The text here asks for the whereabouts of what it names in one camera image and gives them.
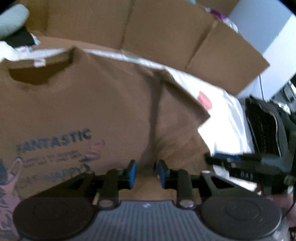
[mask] cardboard box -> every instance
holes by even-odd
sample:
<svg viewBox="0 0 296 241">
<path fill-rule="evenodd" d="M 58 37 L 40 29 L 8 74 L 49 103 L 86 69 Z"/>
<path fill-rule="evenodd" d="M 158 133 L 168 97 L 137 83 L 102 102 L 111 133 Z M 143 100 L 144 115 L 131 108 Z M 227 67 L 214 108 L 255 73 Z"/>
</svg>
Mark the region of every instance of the cardboard box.
<svg viewBox="0 0 296 241">
<path fill-rule="evenodd" d="M 228 14 L 238 0 L 199 0 Z M 20 0 L 41 47 L 71 45 L 128 51 L 236 95 L 268 66 L 242 36 L 183 0 Z"/>
</svg>

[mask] pink fabric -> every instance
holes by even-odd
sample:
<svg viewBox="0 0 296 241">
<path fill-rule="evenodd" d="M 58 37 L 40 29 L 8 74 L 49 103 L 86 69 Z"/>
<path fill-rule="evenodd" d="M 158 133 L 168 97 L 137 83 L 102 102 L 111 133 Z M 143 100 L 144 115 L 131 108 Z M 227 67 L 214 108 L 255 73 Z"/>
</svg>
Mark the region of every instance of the pink fabric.
<svg viewBox="0 0 296 241">
<path fill-rule="evenodd" d="M 211 110 L 212 109 L 212 103 L 210 99 L 200 91 L 197 101 L 206 109 L 206 110 Z"/>
</svg>

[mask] black circular pad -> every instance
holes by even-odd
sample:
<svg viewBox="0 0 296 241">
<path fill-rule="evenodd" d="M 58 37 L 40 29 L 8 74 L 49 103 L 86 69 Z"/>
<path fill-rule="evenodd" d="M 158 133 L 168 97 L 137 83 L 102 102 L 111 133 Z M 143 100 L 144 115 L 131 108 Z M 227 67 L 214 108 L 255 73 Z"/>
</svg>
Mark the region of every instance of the black circular pad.
<svg viewBox="0 0 296 241">
<path fill-rule="evenodd" d="M 30 240 L 64 240 L 91 222 L 94 209 L 85 198 L 28 198 L 13 212 L 20 235 Z"/>
<path fill-rule="evenodd" d="M 264 197 L 210 197 L 201 207 L 205 224 L 234 240 L 257 240 L 272 234 L 281 222 L 280 209 Z"/>
</svg>

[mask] hand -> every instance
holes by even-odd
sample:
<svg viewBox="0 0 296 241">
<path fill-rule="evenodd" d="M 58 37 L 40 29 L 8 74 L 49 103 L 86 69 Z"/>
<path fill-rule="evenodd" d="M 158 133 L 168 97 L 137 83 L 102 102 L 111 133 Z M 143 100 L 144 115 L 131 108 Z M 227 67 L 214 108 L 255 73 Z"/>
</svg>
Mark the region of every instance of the hand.
<svg viewBox="0 0 296 241">
<path fill-rule="evenodd" d="M 293 195 L 292 194 L 280 194 L 267 196 L 266 198 L 272 200 L 278 207 L 283 207 L 289 209 L 293 204 Z M 288 221 L 289 227 L 296 226 L 296 204 L 292 210 L 287 214 L 286 219 Z"/>
</svg>

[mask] brown t-shirt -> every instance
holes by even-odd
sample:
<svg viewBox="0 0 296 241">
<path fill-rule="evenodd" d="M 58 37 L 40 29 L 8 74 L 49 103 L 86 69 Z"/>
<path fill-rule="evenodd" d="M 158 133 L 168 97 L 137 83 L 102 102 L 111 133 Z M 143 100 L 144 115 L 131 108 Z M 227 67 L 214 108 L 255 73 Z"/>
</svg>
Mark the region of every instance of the brown t-shirt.
<svg viewBox="0 0 296 241">
<path fill-rule="evenodd" d="M 15 232 L 9 219 L 21 199 L 85 171 L 103 174 L 135 159 L 135 188 L 120 197 L 163 199 L 172 192 L 152 172 L 156 159 L 191 173 L 205 168 L 197 128 L 208 113 L 166 71 L 77 48 L 34 63 L 0 64 L 3 232 Z"/>
</svg>

